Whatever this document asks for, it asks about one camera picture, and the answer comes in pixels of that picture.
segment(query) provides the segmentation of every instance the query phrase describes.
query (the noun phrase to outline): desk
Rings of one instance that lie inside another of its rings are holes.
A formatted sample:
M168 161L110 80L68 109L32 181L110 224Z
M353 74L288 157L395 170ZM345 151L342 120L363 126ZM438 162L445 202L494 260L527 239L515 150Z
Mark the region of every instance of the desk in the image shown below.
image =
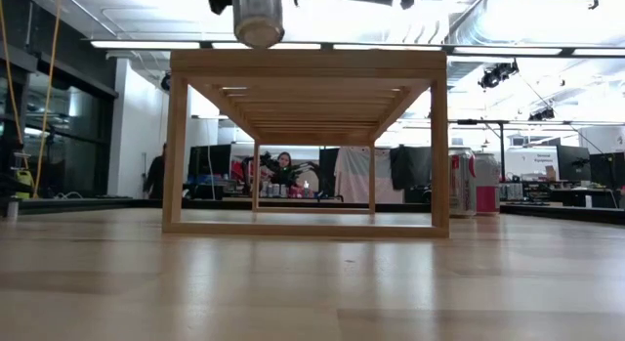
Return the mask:
M585 207L586 195L593 200L593 208L614 208L614 201L620 201L620 192L608 189L552 190L551 201L562 202L564 206Z

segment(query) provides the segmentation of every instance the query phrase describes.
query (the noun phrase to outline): ceiling pipe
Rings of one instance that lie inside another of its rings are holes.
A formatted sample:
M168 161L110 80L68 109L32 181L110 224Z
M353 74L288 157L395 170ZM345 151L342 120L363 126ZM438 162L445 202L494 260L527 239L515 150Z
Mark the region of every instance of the ceiling pipe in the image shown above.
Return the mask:
M113 31L112 29L108 28L107 25L105 25L102 21L100 21L100 19L96 18L96 16L94 16L93 14L91 14L91 12L89 12L89 10L87 10L85 7L83 7L77 0L69 0L70 2L72 2L75 6L78 7L78 9L80 9L83 13L85 13L88 17L91 18L91 20L97 22L102 28L104 28L108 33L112 34L113 37L117 38L117 34L115 33L115 31Z
M476 9L476 7L479 4L481 4L482 1L483 0L476 0L476 1L474 1L473 4L471 4L471 6L469 8L467 8L467 10L465 10L464 13L462 13L462 15L460 15L460 17L458 19L456 19L456 21L454 21L449 26L449 32L447 33L445 38L442 40L443 43L446 44L449 41L449 38L453 35L453 33L455 33L456 30L458 30L460 25L469 17L469 15Z

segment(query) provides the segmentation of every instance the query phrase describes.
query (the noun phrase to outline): wooden slat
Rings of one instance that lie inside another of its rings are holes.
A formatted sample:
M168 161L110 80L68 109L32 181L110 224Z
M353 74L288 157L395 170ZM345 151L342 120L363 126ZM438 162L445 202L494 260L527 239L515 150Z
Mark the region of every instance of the wooden slat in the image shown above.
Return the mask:
M307 88L252 88L252 89L226 89L223 90L228 97L239 98L361 98L361 99L393 99L397 91L391 89L307 89Z
M386 106L392 99L388 98L363 98L363 97L326 97L326 96L300 96L300 97L229 97L231 101L241 104L352 104L352 105L382 105Z
M363 104L345 104L345 103L315 103L305 102L298 104L277 104L277 103L245 103L236 104L238 108L243 111L251 109L273 109L273 110L337 110L337 109L350 109L350 110L380 110L384 111L392 105L363 105Z
M223 87L247 87L247 88L276 88L290 89L307 87L314 90L317 89L350 89L350 90L369 90L369 89L399 89L404 86L411 86L415 83L415 78L405 77L297 77L289 75L284 76L249 76L232 75L223 76L220 74L207 75L203 72L189 73L189 80L195 85L220 85ZM432 76L431 73L424 73L425 76Z
M238 127L243 129L245 133L253 139L258 140L258 131L250 125L245 119L245 115L241 113L236 106L233 106L228 98L222 94L220 88L213 85L197 84L190 81L191 85L197 92L206 97L209 101L219 108L219 110L227 115Z
M377 128L371 133L371 140L375 142L382 134L391 126L406 110L412 106L414 101L421 96L429 88L429 83L420 82L405 89L405 91L396 98L394 104L390 106L380 117Z
M275 78L296 78L296 79L319 79L319 78L343 78L348 75L350 78L392 79L404 85L401 80L426 79L432 76L436 70L412 69L412 68L290 68L290 67L202 67L196 69L186 69L185 74L192 77L205 77L209 84L219 84L225 87L249 86L248 81L255 78L273 80Z
M171 53L172 70L218 68L440 69L444 52L388 50L188 50Z

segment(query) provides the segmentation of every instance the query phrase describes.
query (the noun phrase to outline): stage light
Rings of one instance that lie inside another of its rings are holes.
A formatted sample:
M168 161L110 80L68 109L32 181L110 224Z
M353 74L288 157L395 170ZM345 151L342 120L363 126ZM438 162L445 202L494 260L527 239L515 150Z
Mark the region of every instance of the stage light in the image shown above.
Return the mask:
M556 114L554 113L554 109L552 107L545 107L543 109L540 109L531 113L527 121L545 121L545 120L551 120L554 117L556 117Z
M496 64L495 68L484 71L484 76L478 81L478 84L483 89L495 88L516 73L519 73L519 65L516 60L511 64Z

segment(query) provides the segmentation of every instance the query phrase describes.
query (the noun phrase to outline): cable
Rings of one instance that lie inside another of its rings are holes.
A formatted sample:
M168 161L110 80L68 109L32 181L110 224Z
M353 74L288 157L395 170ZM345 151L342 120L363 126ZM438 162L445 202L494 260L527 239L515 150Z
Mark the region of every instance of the cable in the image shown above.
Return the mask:
M208 126L209 119L206 119L206 138L208 139L208 145L206 146L206 152L208 153L208 170L211 172L211 191L213 192L213 200L217 200L215 197L215 178L213 177L213 164L211 163L211 143L208 137L210 128Z
M4 48L5 64L7 66L7 80L9 82L9 94L11 95L11 106L13 107L13 116L16 122L16 130L18 131L18 140L23 146L23 138L21 136L20 115L18 114L18 104L16 103L16 92L13 89L13 74L11 73L11 59L9 59L9 43L7 36L7 27L4 21L4 2L0 0L0 25L2 25L2 45ZM28 159L23 158L23 165L28 170Z
M55 32L52 37L52 56L50 58L50 70L48 72L48 76L50 80L48 82L48 93L46 94L46 108L43 111L43 122L41 133L41 143L39 144L39 158L37 160L37 178L35 180L35 189L33 192L33 197L38 197L39 190L39 181L41 180L41 163L43 161L43 148L46 144L46 126L48 125L48 109L50 107L50 96L52 94L52 78L54 76L55 71L55 58L57 56L57 39L59 38L59 23L61 22L61 0L57 0L57 17L55 21Z

